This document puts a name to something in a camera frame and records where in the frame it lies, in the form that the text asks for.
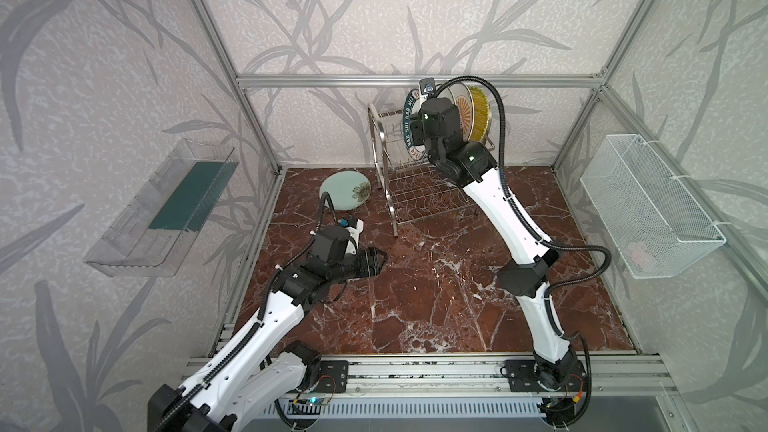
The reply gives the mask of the white plate green rim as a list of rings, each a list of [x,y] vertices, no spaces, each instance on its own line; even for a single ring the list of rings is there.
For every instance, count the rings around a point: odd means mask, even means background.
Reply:
[[[406,96],[402,112],[403,140],[409,157],[415,162],[422,161],[426,155],[425,146],[416,141],[420,133],[418,116],[420,99],[419,91],[412,89]]]

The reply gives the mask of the large orange sun plate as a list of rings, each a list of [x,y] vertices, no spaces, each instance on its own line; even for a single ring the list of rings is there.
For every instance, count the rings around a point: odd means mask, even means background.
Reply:
[[[459,110],[461,129],[465,140],[469,140],[475,123],[475,107],[470,88],[462,82],[449,87],[453,102]]]

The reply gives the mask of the yellow green striped plate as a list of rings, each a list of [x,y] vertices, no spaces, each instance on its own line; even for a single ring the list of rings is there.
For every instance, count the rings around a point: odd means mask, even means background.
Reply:
[[[489,99],[485,92],[478,86],[469,87],[474,106],[474,121],[470,133],[470,140],[480,143],[487,141],[491,123]]]

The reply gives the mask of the light green flower plate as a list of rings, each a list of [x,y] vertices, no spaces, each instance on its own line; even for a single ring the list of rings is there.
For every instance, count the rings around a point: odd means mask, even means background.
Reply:
[[[365,204],[372,193],[370,180],[360,172],[336,172],[323,181],[319,196],[327,194],[335,211],[352,211]]]

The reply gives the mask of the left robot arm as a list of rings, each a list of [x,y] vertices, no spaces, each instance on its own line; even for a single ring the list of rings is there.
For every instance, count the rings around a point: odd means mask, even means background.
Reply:
[[[336,284],[379,275],[387,255],[363,248],[360,219],[315,231],[310,242],[270,278],[261,305],[233,338],[181,385],[149,399],[150,431],[240,431],[283,395],[320,380],[320,354],[296,341],[270,353]]]

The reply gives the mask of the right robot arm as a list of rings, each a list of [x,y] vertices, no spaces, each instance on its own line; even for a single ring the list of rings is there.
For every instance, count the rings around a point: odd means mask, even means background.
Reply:
[[[506,244],[511,259],[497,271],[497,282],[523,311],[533,338],[535,379],[545,389],[560,389],[575,372],[578,358],[545,298],[558,252],[534,237],[539,230],[505,187],[492,153],[482,143],[464,139],[457,105],[448,98],[420,99],[409,118],[414,144],[424,147],[438,173],[480,207]]]

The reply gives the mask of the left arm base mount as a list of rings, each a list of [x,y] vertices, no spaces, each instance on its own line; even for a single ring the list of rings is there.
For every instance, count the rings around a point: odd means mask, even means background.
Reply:
[[[349,379],[350,363],[346,360],[322,359],[310,365],[299,386],[290,392],[344,393]]]

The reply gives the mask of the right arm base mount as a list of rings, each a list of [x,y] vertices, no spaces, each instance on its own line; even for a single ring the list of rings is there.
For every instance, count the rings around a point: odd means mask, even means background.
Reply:
[[[589,374],[581,361],[562,379],[555,378],[553,372],[545,372],[534,359],[511,359],[499,368],[501,376],[507,381],[511,392],[526,393],[585,393],[590,384]]]

